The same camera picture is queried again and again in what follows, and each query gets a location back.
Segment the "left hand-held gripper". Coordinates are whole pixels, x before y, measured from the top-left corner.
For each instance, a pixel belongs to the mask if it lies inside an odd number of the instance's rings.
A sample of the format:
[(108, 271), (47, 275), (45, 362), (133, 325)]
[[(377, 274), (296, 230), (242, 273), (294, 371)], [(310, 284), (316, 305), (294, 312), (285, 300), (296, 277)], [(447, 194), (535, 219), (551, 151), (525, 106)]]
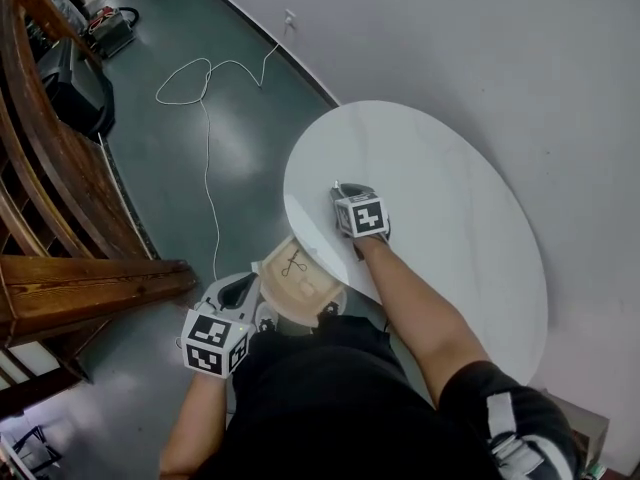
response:
[(260, 296), (254, 272), (215, 281), (205, 299), (190, 309), (182, 329), (184, 366), (226, 379), (245, 359), (252, 334), (251, 318)]

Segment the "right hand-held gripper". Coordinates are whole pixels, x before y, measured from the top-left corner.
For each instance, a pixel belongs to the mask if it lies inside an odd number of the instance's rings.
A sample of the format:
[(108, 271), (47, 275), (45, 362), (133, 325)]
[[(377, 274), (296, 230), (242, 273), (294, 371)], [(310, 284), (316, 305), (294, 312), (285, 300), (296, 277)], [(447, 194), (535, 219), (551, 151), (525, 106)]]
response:
[(334, 201), (337, 230), (344, 237), (352, 240), (373, 237), (388, 243), (391, 235), (389, 214), (383, 199), (373, 188), (335, 182), (330, 197)]

